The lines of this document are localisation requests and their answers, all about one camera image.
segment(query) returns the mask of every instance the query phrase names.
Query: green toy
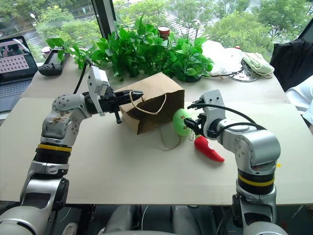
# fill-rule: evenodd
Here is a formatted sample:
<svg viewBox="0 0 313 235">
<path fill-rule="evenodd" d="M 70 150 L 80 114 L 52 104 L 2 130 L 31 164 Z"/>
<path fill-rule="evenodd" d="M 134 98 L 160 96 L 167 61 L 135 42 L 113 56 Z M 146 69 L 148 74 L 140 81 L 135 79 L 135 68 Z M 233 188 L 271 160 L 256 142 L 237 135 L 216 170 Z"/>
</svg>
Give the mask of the green toy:
<svg viewBox="0 0 313 235">
<path fill-rule="evenodd" d="M 191 133 L 191 129 L 184 123 L 184 119 L 187 117 L 190 118 L 191 116 L 185 109 L 178 109 L 173 115 L 173 126 L 180 136 L 189 136 Z"/>
</svg>

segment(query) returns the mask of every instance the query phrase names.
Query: red toy pepper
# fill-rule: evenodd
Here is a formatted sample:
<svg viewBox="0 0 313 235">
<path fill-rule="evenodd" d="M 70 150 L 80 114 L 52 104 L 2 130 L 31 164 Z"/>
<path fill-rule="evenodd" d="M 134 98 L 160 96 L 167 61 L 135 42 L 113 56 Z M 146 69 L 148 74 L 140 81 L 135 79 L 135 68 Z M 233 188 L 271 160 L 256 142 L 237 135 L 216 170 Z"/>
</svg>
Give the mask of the red toy pepper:
<svg viewBox="0 0 313 235">
<path fill-rule="evenodd" d="M 209 147 L 209 142 L 207 138 L 200 136 L 195 139 L 195 147 L 204 155 L 216 162 L 224 162 L 225 159 L 222 158 L 214 149 Z"/>
</svg>

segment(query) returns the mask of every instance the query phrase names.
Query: white table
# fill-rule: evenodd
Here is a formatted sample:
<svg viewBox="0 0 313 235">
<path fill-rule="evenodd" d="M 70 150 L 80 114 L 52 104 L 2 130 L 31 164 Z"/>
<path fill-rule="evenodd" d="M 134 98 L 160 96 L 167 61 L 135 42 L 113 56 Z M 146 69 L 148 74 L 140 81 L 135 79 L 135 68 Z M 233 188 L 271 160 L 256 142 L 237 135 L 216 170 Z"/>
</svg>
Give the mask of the white table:
<svg viewBox="0 0 313 235">
<path fill-rule="evenodd" d="M 60 77 L 44 78 L 43 82 L 39 80 L 43 77 L 37 75 L 0 127 L 0 200 L 19 200 L 51 103 L 55 96 L 72 91 L 78 76 L 75 69 L 71 73 L 64 71 L 65 80 L 60 86 Z M 40 83 L 47 85 L 38 89 Z M 82 91 L 87 90 L 84 84 Z M 183 87 L 187 101 L 218 88 L 228 107 L 272 131 L 282 148 L 278 160 L 281 167 L 275 177 L 277 204 L 313 203 L 313 137 L 275 78 L 250 84 L 227 78 L 202 79 Z M 125 123 L 115 124 L 114 115 L 95 115 L 82 122 L 73 147 L 66 175 L 70 180 L 67 203 L 229 205 L 237 178 L 235 158 L 216 141 L 211 144 L 226 158 L 224 163 L 206 158 L 188 139 L 166 151 L 157 130 L 137 136 Z"/>
</svg>

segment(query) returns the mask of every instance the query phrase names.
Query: laptop keyboard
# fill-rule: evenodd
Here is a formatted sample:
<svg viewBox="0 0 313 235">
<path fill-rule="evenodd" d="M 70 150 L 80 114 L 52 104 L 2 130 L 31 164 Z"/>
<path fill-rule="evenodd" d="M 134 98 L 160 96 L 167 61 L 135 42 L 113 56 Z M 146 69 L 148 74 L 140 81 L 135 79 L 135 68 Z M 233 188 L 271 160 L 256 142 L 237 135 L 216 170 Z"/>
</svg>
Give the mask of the laptop keyboard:
<svg viewBox="0 0 313 235">
<path fill-rule="evenodd" d="M 31 83 L 31 80 L 7 84 L 7 85 L 1 85 L 0 97 L 22 94 L 27 89 L 30 83 Z"/>
</svg>

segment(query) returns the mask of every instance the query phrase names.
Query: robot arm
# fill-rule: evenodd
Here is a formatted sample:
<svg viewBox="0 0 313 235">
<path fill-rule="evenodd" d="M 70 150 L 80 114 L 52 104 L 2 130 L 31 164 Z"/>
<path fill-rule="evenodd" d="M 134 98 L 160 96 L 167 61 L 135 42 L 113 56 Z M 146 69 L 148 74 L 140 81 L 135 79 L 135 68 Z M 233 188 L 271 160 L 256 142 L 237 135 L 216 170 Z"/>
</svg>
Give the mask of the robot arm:
<svg viewBox="0 0 313 235">
<path fill-rule="evenodd" d="M 114 92 L 105 72 L 91 66 L 89 92 L 62 95 L 52 103 L 43 122 L 40 144 L 21 191 L 21 206 L 0 215 L 0 234 L 42 235 L 52 211 L 66 203 L 69 180 L 68 159 L 80 123 L 94 114 L 115 113 L 121 123 L 119 106 L 130 103 L 129 92 Z M 133 100 L 143 92 L 133 91 Z"/>
<path fill-rule="evenodd" d="M 188 108 L 203 108 L 204 113 L 196 121 L 186 118 L 184 122 L 187 127 L 197 135 L 217 140 L 235 154 L 238 179 L 237 193 L 233 195 L 234 222 L 243 227 L 245 235 L 286 235 L 275 225 L 274 172 L 280 155 L 280 145 L 275 135 L 256 123 L 238 123 L 226 118 L 225 109 L 231 109 L 224 107 L 219 90 L 205 92 L 200 100 Z"/>
</svg>

